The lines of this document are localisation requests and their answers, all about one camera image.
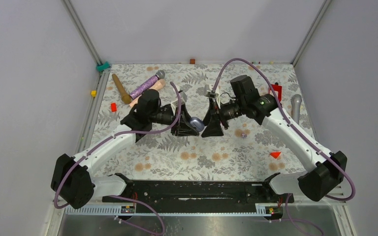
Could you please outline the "purple earbud case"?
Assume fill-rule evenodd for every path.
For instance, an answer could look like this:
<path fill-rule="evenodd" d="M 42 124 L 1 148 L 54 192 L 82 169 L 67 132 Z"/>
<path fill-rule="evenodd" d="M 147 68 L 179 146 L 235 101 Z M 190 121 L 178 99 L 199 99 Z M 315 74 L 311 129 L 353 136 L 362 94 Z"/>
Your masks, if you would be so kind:
<path fill-rule="evenodd" d="M 197 132 L 202 132 L 205 128 L 205 124 L 198 117 L 191 117 L 189 123 Z"/>

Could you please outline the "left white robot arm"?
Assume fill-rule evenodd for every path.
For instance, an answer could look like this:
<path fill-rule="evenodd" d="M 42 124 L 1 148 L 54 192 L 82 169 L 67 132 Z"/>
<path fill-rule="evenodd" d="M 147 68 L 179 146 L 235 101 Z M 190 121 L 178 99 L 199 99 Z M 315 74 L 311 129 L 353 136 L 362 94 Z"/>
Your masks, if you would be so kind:
<path fill-rule="evenodd" d="M 198 136 L 204 127 L 199 118 L 188 114 L 183 91 L 178 91 L 174 102 L 162 106 L 159 92 L 146 90 L 109 135 L 72 157 L 63 154 L 57 159 L 51 181 L 55 207 L 61 208 L 59 198 L 74 209 L 92 199 L 111 195 L 121 202 L 129 201 L 133 195 L 131 180 L 122 174 L 95 177 L 95 172 L 115 154 L 135 145 L 147 134 L 169 130 L 174 136 Z"/>

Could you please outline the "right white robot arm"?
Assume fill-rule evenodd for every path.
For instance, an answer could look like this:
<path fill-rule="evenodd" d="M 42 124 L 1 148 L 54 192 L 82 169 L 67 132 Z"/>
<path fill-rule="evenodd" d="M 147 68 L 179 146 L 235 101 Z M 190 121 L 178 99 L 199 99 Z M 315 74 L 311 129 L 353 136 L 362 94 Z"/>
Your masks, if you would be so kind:
<path fill-rule="evenodd" d="M 266 201 L 274 203 L 282 194 L 301 191 L 308 199 L 318 202 L 344 180 L 347 157 L 343 152 L 333 153 L 319 144 L 285 109 L 279 108 L 274 96 L 260 95 L 251 77 L 238 76 L 230 84 L 235 97 L 227 103 L 220 102 L 220 92 L 213 91 L 212 85 L 204 87 L 209 108 L 201 136 L 223 136 L 231 119 L 245 115 L 278 137 L 305 169 L 302 173 L 274 174 L 267 178 L 268 185 L 262 190 Z"/>

